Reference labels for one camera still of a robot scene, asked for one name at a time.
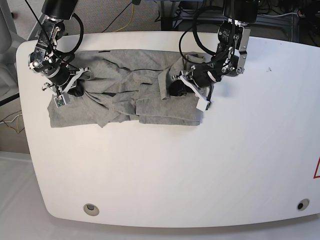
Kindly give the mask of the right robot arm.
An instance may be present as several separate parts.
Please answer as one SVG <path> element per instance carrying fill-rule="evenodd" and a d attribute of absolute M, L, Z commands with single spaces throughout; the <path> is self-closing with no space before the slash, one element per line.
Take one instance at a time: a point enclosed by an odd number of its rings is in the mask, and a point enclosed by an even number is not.
<path fill-rule="evenodd" d="M 40 27 L 34 51 L 28 57 L 28 67 L 35 73 L 40 73 L 49 82 L 42 90 L 51 90 L 53 101 L 59 108 L 70 102 L 70 95 L 81 97 L 84 89 L 80 85 L 81 77 L 90 74 L 90 68 L 76 67 L 71 64 L 75 53 L 84 38 L 84 25 L 75 13 L 77 0 L 46 0 L 42 6 L 42 14 L 46 19 L 42 22 L 37 18 Z M 58 40 L 65 34 L 64 21 L 74 18 L 80 27 L 80 35 L 75 47 L 63 52 L 57 50 Z"/>

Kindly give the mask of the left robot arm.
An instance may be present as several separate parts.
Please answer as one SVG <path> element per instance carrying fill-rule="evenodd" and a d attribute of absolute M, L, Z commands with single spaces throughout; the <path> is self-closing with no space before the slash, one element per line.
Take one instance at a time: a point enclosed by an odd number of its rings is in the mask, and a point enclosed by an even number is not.
<path fill-rule="evenodd" d="M 257 20 L 257 0 L 226 0 L 223 4 L 223 16 L 226 18 L 220 25 L 217 36 L 216 51 L 205 47 L 198 35 L 199 17 L 207 11 L 218 10 L 217 6 L 206 6 L 197 10 L 192 19 L 192 34 L 198 47 L 211 56 L 209 62 L 196 63 L 191 60 L 188 71 L 182 70 L 173 76 L 173 83 L 168 88 L 170 96 L 181 97 L 195 94 L 198 97 L 196 108 L 202 112 L 209 109 L 214 84 L 223 76 L 236 77 L 245 70 L 247 46 L 251 29 L 248 26 Z"/>

